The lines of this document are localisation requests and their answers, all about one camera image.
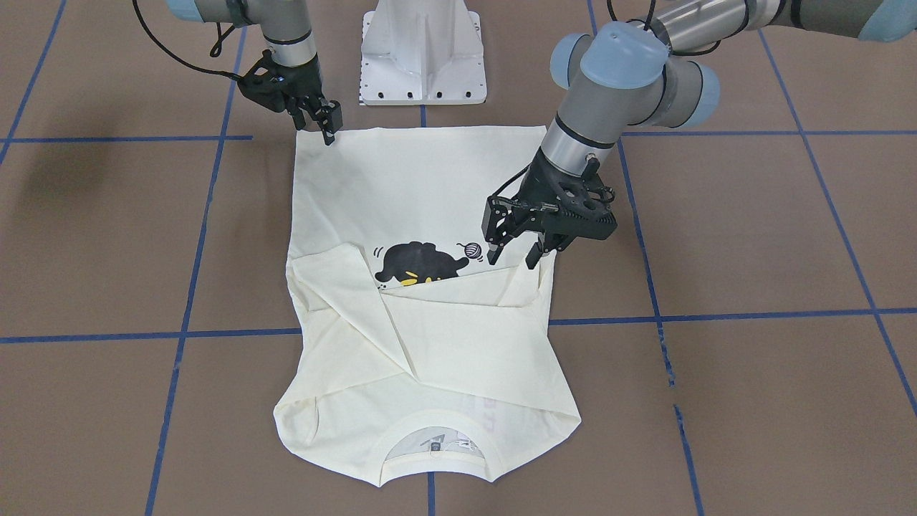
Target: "blue cap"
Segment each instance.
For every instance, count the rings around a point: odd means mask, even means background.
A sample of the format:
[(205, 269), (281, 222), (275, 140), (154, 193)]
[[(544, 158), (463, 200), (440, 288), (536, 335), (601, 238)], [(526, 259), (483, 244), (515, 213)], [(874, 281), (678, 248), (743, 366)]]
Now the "blue cap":
[(656, 81), (667, 60), (668, 47), (652, 32), (613, 21), (582, 56), (580, 71), (596, 84), (629, 90)]
[(179, 19), (204, 21), (201, 17), (201, 12), (197, 10), (197, 4), (194, 0), (166, 0), (166, 4), (169, 5), (169, 10)]
[(904, 38), (917, 28), (917, 2), (914, 0), (885, 0), (860, 30), (865, 41), (886, 43)]
[(580, 39), (588, 37), (588, 34), (568, 34), (551, 52), (551, 78), (565, 90), (570, 88), (569, 67), (573, 49), (576, 48), (576, 44), (580, 42)]
[(691, 113), (691, 117), (679, 128), (692, 128), (707, 121), (720, 104), (720, 78), (710, 67), (693, 62), (701, 69), (701, 99)]

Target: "white fabric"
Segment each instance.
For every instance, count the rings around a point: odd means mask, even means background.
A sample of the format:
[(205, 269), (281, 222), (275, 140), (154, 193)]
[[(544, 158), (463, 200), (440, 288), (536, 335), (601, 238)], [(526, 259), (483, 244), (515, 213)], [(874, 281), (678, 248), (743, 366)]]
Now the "white fabric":
[(291, 452), (375, 486), (493, 481), (579, 425), (547, 340), (554, 255), (528, 270), (526, 236), (481, 257), (487, 195), (544, 132), (299, 133), (287, 279), (304, 350), (274, 409)]

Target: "brown surface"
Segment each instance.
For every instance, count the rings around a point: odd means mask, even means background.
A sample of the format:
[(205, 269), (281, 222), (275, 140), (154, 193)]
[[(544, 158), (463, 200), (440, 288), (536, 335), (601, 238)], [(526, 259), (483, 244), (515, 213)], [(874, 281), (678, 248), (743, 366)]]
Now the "brown surface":
[(142, 514), (175, 341), (0, 347), (0, 510)]
[[(563, 35), (591, 30), (588, 4), (468, 1), (481, 15), (490, 96), (475, 107), (430, 107), (429, 125), (547, 123), (563, 96), (548, 57)], [(177, 53), (232, 69), (238, 33), (211, 60), (213, 27), (178, 21), (161, 1), (140, 3)], [(59, 5), (0, 6), (4, 136)], [(417, 107), (357, 105), (359, 25), (374, 6), (310, 2), (326, 93), (343, 103), (348, 129), (416, 127)], [(595, 7), (601, 24), (607, 14)], [(644, 0), (620, 0), (625, 19), (645, 10)], [(917, 130), (917, 37), (878, 45), (764, 33), (806, 129)], [(243, 70), (263, 44), (257, 28), (247, 34)], [(723, 99), (696, 130), (796, 129), (758, 34), (699, 61), (720, 76)], [(216, 137), (230, 86), (159, 52), (129, 3), (68, 0), (15, 137)], [(235, 95), (227, 133), (254, 140), (228, 141), (219, 154), (189, 329), (295, 327), (283, 278), (292, 122)], [(917, 306), (915, 138), (809, 136), (879, 308)], [(868, 308), (802, 138), (634, 136), (624, 147), (660, 314), (717, 320), (665, 323), (676, 389), (666, 387), (655, 324), (553, 328), (582, 425), (494, 485), (436, 475), (436, 512), (694, 514), (674, 402), (708, 516), (917, 512), (917, 420), (871, 315), (716, 316)], [(0, 513), (145, 512), (178, 334), (13, 338), (180, 331), (218, 148), (216, 140), (8, 145)], [(555, 320), (654, 314), (616, 155), (602, 175), (618, 192), (621, 227), (560, 256)], [(913, 384), (917, 314), (882, 321)], [(283, 449), (271, 408), (298, 342), (187, 335), (153, 514), (428, 514), (423, 476), (377, 490)]]
[(708, 514), (917, 512), (917, 425), (871, 317), (666, 336)]

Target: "t-shirt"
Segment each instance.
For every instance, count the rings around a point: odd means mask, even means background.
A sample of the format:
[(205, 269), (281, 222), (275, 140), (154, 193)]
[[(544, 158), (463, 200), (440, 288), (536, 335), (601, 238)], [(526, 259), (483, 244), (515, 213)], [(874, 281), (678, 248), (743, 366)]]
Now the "t-shirt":
[(303, 354), (274, 409), (287, 449), (375, 486), (493, 481), (579, 425), (547, 339), (554, 255), (529, 270), (526, 235), (483, 256), (487, 195), (544, 132), (298, 134), (287, 280)]

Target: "black cat graphic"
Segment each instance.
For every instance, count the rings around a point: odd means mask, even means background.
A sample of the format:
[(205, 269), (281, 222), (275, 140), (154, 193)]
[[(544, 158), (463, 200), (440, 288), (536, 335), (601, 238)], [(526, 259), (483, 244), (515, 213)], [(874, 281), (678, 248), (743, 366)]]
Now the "black cat graphic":
[(395, 278), (404, 286), (430, 283), (459, 277), (459, 269), (468, 263), (466, 256), (456, 260), (448, 253), (437, 251), (434, 243), (399, 243), (385, 252), (382, 270), (376, 273), (376, 280), (385, 283)]

